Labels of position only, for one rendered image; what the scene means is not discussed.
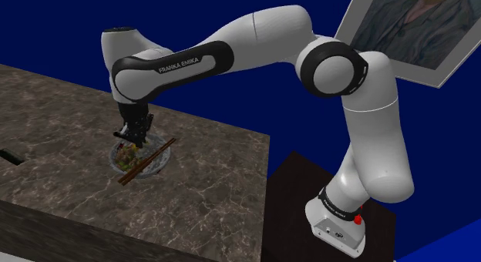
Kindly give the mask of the dark robot stand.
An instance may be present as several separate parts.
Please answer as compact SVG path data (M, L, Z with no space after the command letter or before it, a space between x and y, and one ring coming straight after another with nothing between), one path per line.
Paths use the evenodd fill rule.
M313 235L304 207L331 178L293 152L267 179L261 262L394 262L396 216L374 200L363 206L366 245L359 257Z

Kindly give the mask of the grey bowl of food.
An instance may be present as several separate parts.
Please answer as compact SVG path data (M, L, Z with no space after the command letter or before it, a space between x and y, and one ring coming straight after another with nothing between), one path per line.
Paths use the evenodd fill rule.
M147 134L143 148L138 148L134 143L122 139L113 146L109 153L110 166L117 173L125 175L142 160L154 154L165 143L166 140L162 136L152 133ZM149 166L144 168L136 178L144 179L157 174L167 165L170 155L171 148L168 147Z

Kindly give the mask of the framed portrait wall picture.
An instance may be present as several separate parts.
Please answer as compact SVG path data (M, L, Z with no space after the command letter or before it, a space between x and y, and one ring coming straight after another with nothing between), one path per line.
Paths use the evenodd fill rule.
M395 76L440 88L481 45L481 0L351 0L335 37Z

